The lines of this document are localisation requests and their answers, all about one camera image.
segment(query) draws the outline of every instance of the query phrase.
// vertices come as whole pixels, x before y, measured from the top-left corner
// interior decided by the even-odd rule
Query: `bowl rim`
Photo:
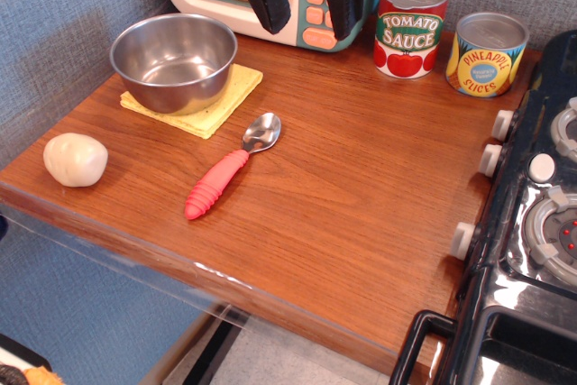
[[[122,72],[120,70],[120,68],[118,68],[118,65],[116,65],[116,62],[114,61],[114,52],[116,50],[116,48],[118,47],[118,44],[120,43],[120,41],[123,39],[123,37],[125,37],[128,33],[130,33],[133,29],[142,26],[146,23],[149,22],[157,22],[157,21],[161,21],[161,20],[170,20],[170,19],[174,19],[174,18],[193,18],[193,19],[199,19],[202,21],[206,21],[206,22],[210,22],[212,24],[217,25],[218,27],[222,28],[223,30],[225,30],[227,33],[229,33],[229,35],[231,36],[233,42],[234,42],[234,49],[233,49],[233,53],[230,57],[230,59],[219,69],[217,69],[215,72],[213,72],[212,74],[203,77],[203,78],[197,78],[195,80],[190,80],[190,81],[185,81],[182,83],[173,83],[173,84],[164,84],[164,83],[150,83],[148,81],[141,81],[141,80],[137,80],[135,78],[132,78],[128,75],[126,75],[124,72]],[[131,26],[127,27],[126,29],[124,29],[114,40],[114,42],[112,43],[112,46],[110,47],[110,51],[109,51],[109,59],[110,59],[110,63],[112,65],[113,70],[122,78],[124,78],[125,80],[128,80],[132,83],[138,84],[138,85],[143,85],[146,87],[184,87],[184,86],[190,86],[190,85],[194,85],[196,83],[199,83],[201,81],[205,81],[209,78],[212,78],[218,74],[220,74],[222,71],[228,69],[231,64],[234,61],[234,58],[236,58],[236,52],[238,51],[238,39],[236,38],[236,35],[234,34],[233,30],[228,27],[225,23],[216,20],[215,18],[212,17],[208,17],[206,15],[202,15],[202,14],[186,14],[186,13],[171,13],[171,14],[162,14],[162,15],[154,15],[153,17],[149,17],[146,18],[144,20],[140,20],[137,23],[132,24]]]

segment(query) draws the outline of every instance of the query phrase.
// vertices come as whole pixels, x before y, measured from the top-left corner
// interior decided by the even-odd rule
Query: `gray floor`
[[[193,348],[163,385],[181,385]],[[258,318],[243,326],[211,385],[387,385],[389,378]]]

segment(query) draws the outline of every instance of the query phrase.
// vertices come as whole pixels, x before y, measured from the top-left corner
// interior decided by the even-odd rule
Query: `red spoon handle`
[[[190,191],[184,210],[185,217],[194,220],[204,215],[223,194],[234,174],[244,167],[248,160],[249,152],[239,149],[217,162]]]

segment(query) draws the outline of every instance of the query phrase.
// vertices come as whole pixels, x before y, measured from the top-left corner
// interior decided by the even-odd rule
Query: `yellow sponge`
[[[152,112],[152,110],[144,108],[136,102],[130,92],[124,92],[120,95],[120,105],[165,124],[176,126],[203,139],[208,139],[262,81],[260,71],[235,63],[231,65],[230,75],[223,97],[206,109],[192,115],[175,116]]]

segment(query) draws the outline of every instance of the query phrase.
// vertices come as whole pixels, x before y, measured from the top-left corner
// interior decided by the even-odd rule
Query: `pineapple slices can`
[[[504,94],[515,80],[528,40],[527,26],[509,15],[465,15],[457,23],[447,81],[470,96]]]

